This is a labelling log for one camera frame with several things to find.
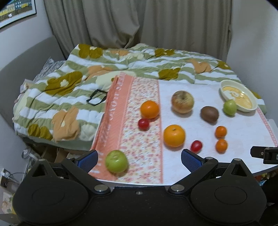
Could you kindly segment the cherry tomato front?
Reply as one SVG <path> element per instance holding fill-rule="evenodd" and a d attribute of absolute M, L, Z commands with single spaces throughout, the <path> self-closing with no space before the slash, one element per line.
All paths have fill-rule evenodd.
<path fill-rule="evenodd" d="M 190 150 L 194 153 L 199 153 L 202 150 L 203 144 L 199 140 L 195 140 L 190 147 Z"/>

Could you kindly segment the cherry tomato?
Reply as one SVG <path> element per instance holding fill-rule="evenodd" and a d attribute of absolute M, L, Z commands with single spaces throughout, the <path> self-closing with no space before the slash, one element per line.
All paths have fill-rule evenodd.
<path fill-rule="evenodd" d="M 142 118 L 138 121 L 138 128 L 142 131 L 147 131 L 149 129 L 149 126 L 149 119 Z"/>
<path fill-rule="evenodd" d="M 194 153 L 199 153 L 202 150 L 203 144 L 199 140 L 195 140 L 190 147 L 190 150 Z"/>

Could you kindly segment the small mandarin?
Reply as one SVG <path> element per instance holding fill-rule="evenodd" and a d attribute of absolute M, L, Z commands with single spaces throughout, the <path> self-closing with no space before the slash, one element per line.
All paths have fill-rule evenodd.
<path fill-rule="evenodd" d="M 228 148 L 228 143 L 225 139 L 219 139 L 215 145 L 215 149 L 218 153 L 224 153 Z"/>
<path fill-rule="evenodd" d="M 215 130 L 216 138 L 224 138 L 227 134 L 227 129 L 224 126 L 218 126 Z"/>

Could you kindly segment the large green apple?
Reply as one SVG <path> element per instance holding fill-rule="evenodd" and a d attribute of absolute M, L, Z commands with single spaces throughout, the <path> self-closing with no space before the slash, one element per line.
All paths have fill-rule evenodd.
<path fill-rule="evenodd" d="M 113 150 L 105 158 L 106 169 L 114 174 L 122 173 L 128 169 L 128 159 L 120 150 Z"/>

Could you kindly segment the large orange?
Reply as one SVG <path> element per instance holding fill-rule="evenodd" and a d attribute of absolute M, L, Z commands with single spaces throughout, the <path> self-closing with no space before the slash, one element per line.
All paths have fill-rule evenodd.
<path fill-rule="evenodd" d="M 169 147 L 179 147 L 184 144 L 186 139 L 185 130 L 176 124 L 169 125 L 163 132 L 164 143 Z"/>

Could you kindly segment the small green apple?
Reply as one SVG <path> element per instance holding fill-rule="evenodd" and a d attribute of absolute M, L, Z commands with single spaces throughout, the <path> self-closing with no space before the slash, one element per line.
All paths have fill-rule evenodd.
<path fill-rule="evenodd" d="M 237 105 L 234 100 L 228 100 L 223 104 L 223 112 L 226 115 L 234 116 L 237 112 Z"/>

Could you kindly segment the brown kiwi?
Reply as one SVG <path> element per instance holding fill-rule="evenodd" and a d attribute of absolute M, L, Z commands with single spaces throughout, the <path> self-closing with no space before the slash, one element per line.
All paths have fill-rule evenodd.
<path fill-rule="evenodd" d="M 216 123 L 219 118 L 219 111 L 212 106 L 204 106 L 200 111 L 201 118 L 208 123 Z"/>

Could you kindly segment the large red yellow apple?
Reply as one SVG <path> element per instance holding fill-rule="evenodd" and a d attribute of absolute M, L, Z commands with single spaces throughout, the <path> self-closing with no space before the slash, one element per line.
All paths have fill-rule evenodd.
<path fill-rule="evenodd" d="M 183 90 L 176 91 L 171 97 L 172 109 L 180 114 L 189 113 L 194 106 L 193 96 Z"/>

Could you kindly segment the cream duck bowl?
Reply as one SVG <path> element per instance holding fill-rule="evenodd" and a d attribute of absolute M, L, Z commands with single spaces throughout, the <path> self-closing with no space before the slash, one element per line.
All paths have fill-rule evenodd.
<path fill-rule="evenodd" d="M 254 94 L 239 82 L 233 80 L 221 81 L 220 93 L 226 101 L 234 100 L 237 109 L 242 112 L 251 112 L 258 108 Z"/>

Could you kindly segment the green striped floral blanket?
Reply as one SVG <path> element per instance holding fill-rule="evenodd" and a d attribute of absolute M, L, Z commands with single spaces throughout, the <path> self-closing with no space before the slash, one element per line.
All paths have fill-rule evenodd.
<path fill-rule="evenodd" d="M 86 102 L 94 90 L 109 91 L 115 76 L 216 84 L 240 79 L 215 57 L 184 50 L 137 44 L 102 49 L 78 44 L 68 59 L 21 94 L 14 105 L 15 133 L 36 143 L 88 151 L 105 111 L 105 102 Z"/>

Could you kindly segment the pink floral towel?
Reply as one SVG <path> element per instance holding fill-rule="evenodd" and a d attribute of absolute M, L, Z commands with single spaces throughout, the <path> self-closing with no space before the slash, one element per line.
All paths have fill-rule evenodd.
<path fill-rule="evenodd" d="M 252 173 L 271 169 L 250 154 L 253 146 L 277 146 L 264 114 L 227 116 L 219 89 L 116 76 L 92 145 L 99 159 L 89 174 L 106 182 L 170 185 L 189 173 L 181 162 L 185 148 L 221 162 L 240 158 Z"/>

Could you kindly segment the black eyeglasses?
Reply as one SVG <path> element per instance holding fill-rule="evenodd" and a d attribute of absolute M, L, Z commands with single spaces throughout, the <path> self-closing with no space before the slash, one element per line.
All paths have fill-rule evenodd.
<path fill-rule="evenodd" d="M 92 106 L 98 106 L 99 104 L 105 102 L 107 93 L 108 92 L 99 89 L 94 90 L 89 99 L 86 100 L 86 102 Z"/>

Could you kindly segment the grey sofa backrest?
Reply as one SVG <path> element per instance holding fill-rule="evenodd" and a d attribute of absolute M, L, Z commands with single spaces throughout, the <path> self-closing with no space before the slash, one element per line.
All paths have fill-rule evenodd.
<path fill-rule="evenodd" d="M 1 115 L 11 128 L 14 128 L 13 106 L 20 85 L 25 79 L 33 80 L 49 58 L 65 59 L 54 36 L 37 43 L 1 69 Z"/>

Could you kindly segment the beige curtain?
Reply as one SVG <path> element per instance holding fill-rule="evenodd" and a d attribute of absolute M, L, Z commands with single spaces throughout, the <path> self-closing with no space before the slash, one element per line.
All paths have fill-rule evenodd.
<path fill-rule="evenodd" d="M 157 48 L 227 58 L 231 1 L 45 1 L 65 56 L 79 43 L 102 48 Z"/>

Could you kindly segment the framed wall picture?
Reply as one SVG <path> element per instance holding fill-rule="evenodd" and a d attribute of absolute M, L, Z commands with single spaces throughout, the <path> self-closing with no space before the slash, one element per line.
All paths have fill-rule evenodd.
<path fill-rule="evenodd" d="M 35 14 L 36 6 L 34 0 L 10 1 L 1 9 L 0 28 Z"/>

